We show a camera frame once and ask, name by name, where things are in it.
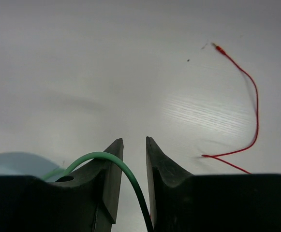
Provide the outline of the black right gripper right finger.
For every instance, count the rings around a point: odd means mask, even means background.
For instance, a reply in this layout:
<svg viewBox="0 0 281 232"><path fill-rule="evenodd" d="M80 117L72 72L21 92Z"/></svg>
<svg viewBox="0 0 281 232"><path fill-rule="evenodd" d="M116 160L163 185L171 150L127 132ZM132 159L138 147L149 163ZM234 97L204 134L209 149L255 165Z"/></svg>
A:
<svg viewBox="0 0 281 232"><path fill-rule="evenodd" d="M150 216L155 232L191 232L193 174L169 158L146 137Z"/></svg>

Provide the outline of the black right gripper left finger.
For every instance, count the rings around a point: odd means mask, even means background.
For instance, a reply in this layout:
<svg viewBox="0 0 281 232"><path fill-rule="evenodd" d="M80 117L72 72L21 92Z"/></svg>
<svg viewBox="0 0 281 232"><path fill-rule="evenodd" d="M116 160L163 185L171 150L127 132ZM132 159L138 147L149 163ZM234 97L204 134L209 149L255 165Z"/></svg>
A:
<svg viewBox="0 0 281 232"><path fill-rule="evenodd" d="M55 231L111 231L117 219L121 175L113 162L93 159L53 182L64 190Z"/></svg>

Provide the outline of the light blue headphones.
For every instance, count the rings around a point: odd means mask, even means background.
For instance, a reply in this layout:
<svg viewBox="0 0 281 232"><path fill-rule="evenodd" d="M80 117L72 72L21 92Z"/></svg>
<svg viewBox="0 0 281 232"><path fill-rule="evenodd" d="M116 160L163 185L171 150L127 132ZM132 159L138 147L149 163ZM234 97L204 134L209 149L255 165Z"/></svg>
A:
<svg viewBox="0 0 281 232"><path fill-rule="evenodd" d="M32 175L54 180L64 171L58 164L33 153L0 153L0 175Z"/></svg>

